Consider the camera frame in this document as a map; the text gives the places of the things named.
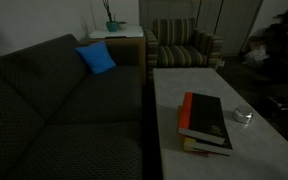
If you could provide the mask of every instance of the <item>coffee table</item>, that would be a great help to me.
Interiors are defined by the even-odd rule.
[[[153,73],[164,179],[288,180],[288,142],[254,109],[249,124],[235,121],[234,109],[249,104],[215,70],[173,68],[154,69]],[[234,148],[230,156],[203,156],[183,150],[183,137],[177,133],[177,107],[185,91],[221,98]]]

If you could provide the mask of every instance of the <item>book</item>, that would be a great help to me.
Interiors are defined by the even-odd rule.
[[[228,137],[221,100],[185,92],[178,133],[222,145]]]
[[[211,152],[229,156],[233,152],[233,147],[229,138],[224,141],[223,145],[219,145],[192,137],[185,137],[184,150],[198,153]]]

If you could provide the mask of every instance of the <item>striped armchair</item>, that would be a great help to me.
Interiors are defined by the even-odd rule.
[[[194,24],[193,18],[155,19],[153,30],[144,30],[148,85],[153,84],[153,68],[217,68],[223,39]]]

